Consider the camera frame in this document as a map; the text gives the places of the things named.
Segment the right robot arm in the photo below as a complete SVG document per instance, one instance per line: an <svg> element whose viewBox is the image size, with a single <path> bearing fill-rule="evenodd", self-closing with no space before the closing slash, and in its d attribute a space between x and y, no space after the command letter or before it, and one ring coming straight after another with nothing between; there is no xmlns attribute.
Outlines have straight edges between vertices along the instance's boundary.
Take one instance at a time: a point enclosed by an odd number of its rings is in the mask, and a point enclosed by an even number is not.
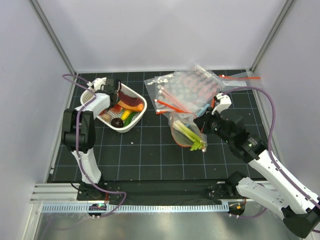
<svg viewBox="0 0 320 240"><path fill-rule="evenodd" d="M306 238L320 222L320 197L303 185L268 150L257 135L247 132L243 117L230 110L207 112L194 120L204 134L215 134L238 159L259 172L275 190L259 185L240 172L227 180L225 192L254 200L275 213L296 236Z"/></svg>

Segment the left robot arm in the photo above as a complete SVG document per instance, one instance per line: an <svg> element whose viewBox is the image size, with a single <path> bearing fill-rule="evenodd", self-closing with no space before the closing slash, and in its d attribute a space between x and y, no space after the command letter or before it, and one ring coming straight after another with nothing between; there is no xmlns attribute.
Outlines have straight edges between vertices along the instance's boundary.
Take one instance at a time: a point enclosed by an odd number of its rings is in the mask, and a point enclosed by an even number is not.
<svg viewBox="0 0 320 240"><path fill-rule="evenodd" d="M106 195L105 186L99 184L102 173L94 154L95 119L101 112L113 108L118 103L118 93L121 89L121 81L113 77L99 80L97 88L90 82L89 87L85 89L91 94L90 99L76 108L67 108L63 112L61 142L77 161L82 181L91 185L88 194L94 200L101 200Z"/></svg>

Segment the clear orange zip bag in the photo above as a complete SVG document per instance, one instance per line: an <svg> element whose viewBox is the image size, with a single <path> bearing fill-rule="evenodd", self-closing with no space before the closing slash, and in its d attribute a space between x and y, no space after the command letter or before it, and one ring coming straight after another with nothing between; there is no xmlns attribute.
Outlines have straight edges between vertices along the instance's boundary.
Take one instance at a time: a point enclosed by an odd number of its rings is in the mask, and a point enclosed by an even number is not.
<svg viewBox="0 0 320 240"><path fill-rule="evenodd" d="M207 136L201 133L195 118L196 115L190 112L172 112L168 118L171 135L179 146L204 153L208 146Z"/></svg>

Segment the toy watermelon slice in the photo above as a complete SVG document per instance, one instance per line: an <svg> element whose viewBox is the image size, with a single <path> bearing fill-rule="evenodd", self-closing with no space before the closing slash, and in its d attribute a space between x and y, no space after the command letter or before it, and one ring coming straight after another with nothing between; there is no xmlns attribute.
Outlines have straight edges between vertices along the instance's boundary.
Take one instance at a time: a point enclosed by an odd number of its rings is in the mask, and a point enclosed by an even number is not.
<svg viewBox="0 0 320 240"><path fill-rule="evenodd" d="M109 112L114 113L114 114L120 114L122 111L122 107L116 104L114 107L112 107Z"/></svg>

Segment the green toy celery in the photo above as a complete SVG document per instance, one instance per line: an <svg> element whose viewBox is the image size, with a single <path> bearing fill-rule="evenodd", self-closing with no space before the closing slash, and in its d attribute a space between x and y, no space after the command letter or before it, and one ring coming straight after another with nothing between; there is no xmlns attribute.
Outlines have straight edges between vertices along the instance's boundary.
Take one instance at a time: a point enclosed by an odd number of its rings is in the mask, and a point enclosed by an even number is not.
<svg viewBox="0 0 320 240"><path fill-rule="evenodd" d="M179 146L190 147L190 151L201 150L204 153L207 150L207 137L198 130L193 131L180 120L173 122L171 135Z"/></svg>

